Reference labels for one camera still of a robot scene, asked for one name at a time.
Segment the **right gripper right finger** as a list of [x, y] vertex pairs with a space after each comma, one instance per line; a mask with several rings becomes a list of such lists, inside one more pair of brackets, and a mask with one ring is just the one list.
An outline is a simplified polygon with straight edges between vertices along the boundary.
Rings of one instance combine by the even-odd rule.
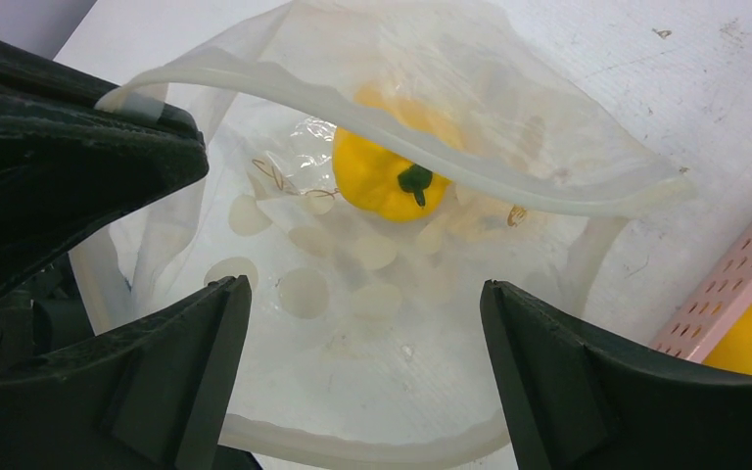
[[752, 376], [657, 352], [504, 281], [480, 313], [522, 469], [752, 469]]

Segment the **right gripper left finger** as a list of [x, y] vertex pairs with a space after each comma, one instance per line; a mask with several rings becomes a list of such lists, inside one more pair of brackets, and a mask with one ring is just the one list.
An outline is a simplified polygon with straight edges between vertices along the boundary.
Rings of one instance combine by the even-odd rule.
[[0, 372], [0, 469], [252, 468], [219, 441], [251, 301], [225, 277]]

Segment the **clear zip top bag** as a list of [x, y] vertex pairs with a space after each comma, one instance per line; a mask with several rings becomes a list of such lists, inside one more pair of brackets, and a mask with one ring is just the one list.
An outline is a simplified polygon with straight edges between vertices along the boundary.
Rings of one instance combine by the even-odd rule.
[[[463, 148], [360, 105], [365, 85], [446, 114]], [[504, 447], [486, 280], [579, 314], [626, 224], [692, 193], [484, 1], [291, 1], [96, 106], [189, 113], [210, 170], [72, 251], [93, 326], [246, 276], [221, 442], [327, 468], [446, 469]], [[440, 205], [392, 222], [347, 202], [337, 127], [449, 179]]]

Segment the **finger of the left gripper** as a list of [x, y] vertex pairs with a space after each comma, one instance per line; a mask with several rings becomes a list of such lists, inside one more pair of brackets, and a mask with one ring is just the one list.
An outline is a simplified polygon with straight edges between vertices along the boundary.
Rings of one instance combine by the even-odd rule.
[[107, 224], [209, 170], [190, 115], [96, 109], [110, 82], [0, 41], [0, 298]]

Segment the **yellow bell pepper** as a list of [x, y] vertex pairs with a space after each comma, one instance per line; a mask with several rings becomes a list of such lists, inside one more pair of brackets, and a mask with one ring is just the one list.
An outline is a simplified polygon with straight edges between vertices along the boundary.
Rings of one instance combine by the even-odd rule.
[[[453, 149], [463, 148], [461, 131], [446, 114], [418, 101], [391, 96], [365, 85], [354, 100], [381, 109], [401, 124], [431, 134]], [[342, 197], [354, 207], [392, 222], [430, 215], [442, 202], [451, 181], [385, 147], [337, 127], [332, 170]]]

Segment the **pink plastic basket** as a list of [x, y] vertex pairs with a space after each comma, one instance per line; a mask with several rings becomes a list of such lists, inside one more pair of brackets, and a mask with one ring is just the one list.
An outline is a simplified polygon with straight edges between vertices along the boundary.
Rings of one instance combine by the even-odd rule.
[[649, 347], [701, 362], [752, 304], [752, 221]]

